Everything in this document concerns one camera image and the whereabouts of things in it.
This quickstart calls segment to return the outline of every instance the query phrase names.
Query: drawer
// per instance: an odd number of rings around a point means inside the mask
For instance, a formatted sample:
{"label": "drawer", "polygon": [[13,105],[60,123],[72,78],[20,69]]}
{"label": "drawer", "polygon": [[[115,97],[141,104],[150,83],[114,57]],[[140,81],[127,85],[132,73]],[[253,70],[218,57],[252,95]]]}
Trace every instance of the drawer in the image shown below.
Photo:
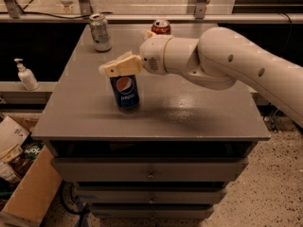
{"label": "drawer", "polygon": [[201,188],[199,183],[164,183],[127,186],[119,183],[104,187],[78,186],[76,192],[84,202],[99,203],[149,203],[149,204],[215,204],[226,195],[226,189]]}
{"label": "drawer", "polygon": [[98,218],[185,219],[209,218],[214,209],[208,205],[95,205],[90,206]]}
{"label": "drawer", "polygon": [[51,164],[67,182],[231,182],[248,160],[54,158]]}

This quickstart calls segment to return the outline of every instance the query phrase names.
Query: aluminum rail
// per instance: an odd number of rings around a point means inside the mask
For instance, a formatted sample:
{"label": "aluminum rail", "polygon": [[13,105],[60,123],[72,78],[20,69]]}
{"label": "aluminum rail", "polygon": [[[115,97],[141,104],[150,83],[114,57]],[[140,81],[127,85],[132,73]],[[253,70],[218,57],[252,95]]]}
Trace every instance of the aluminum rail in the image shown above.
{"label": "aluminum rail", "polygon": [[[88,18],[76,15],[51,17],[44,14],[23,14],[19,19],[10,18],[9,14],[0,14],[0,23],[88,23]],[[194,15],[106,15],[110,24],[151,23],[156,19],[166,19],[172,23],[201,24],[303,24],[302,13],[242,13],[227,15],[206,15],[196,19]]]}

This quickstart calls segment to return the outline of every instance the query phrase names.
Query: can lid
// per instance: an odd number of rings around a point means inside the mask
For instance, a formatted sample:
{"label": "can lid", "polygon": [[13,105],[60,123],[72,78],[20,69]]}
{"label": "can lid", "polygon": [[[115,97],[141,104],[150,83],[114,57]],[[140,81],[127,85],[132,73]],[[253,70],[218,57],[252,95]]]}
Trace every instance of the can lid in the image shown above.
{"label": "can lid", "polygon": [[169,21],[165,19],[158,19],[153,21],[153,24],[158,27],[165,27],[165,26],[169,26]]}
{"label": "can lid", "polygon": [[102,13],[93,13],[91,16],[89,16],[89,19],[91,21],[101,20],[104,18],[104,15]]}

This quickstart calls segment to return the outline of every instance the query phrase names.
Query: red can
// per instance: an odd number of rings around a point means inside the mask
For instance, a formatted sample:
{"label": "red can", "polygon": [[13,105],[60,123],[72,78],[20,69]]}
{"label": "red can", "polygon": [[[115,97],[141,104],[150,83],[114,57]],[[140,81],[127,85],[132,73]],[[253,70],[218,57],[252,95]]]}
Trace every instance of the red can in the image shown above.
{"label": "red can", "polygon": [[169,21],[164,19],[155,20],[152,24],[151,31],[156,34],[170,34],[171,27]]}

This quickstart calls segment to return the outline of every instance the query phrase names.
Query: gray tabletop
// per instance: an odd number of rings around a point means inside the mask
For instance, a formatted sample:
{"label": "gray tabletop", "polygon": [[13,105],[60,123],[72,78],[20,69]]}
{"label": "gray tabletop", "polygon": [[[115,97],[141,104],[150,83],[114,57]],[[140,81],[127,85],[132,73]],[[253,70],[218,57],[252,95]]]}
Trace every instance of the gray tabletop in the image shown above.
{"label": "gray tabletop", "polygon": [[[212,25],[172,25],[172,34],[199,38]],[[113,48],[95,51],[89,27],[49,99],[34,139],[47,140],[198,140],[258,141],[270,133],[246,85],[224,91],[199,87],[177,75],[136,76],[140,103],[120,110],[109,79],[98,67],[132,50],[138,54],[142,32],[150,25],[110,25]]]}

